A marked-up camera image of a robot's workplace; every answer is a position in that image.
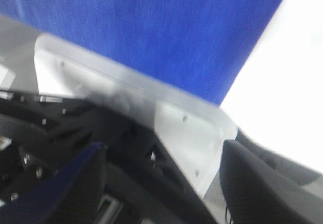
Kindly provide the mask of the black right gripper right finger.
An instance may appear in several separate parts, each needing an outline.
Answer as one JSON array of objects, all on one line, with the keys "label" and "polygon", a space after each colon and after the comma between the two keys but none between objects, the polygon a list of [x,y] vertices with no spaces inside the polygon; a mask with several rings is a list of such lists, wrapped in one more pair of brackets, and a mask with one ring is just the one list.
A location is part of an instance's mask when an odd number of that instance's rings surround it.
[{"label": "black right gripper right finger", "polygon": [[235,140],[223,144],[220,185],[233,223],[322,223],[322,199]]}]

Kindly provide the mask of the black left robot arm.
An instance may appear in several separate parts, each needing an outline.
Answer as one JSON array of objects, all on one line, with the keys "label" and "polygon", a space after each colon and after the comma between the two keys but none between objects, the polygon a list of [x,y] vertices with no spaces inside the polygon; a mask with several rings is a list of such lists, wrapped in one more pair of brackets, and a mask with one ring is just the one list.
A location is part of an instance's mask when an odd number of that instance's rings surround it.
[{"label": "black left robot arm", "polygon": [[87,100],[1,90],[1,223],[215,223],[151,129]]}]

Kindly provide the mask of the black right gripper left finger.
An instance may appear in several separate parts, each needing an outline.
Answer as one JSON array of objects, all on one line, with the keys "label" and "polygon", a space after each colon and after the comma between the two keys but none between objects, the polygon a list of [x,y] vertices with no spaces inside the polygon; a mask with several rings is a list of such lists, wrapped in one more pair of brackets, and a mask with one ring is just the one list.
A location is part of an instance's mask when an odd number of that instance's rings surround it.
[{"label": "black right gripper left finger", "polygon": [[106,183],[106,159],[102,143],[91,147],[94,152],[46,223],[94,223]]}]

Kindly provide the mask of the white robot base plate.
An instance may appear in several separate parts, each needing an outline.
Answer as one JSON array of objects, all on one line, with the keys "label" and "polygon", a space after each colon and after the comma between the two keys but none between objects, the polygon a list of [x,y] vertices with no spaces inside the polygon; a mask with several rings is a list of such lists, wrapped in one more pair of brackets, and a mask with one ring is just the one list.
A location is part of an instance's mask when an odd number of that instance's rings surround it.
[{"label": "white robot base plate", "polygon": [[237,126],[217,105],[76,44],[40,34],[34,47],[40,94],[84,98],[152,128],[203,197]]}]

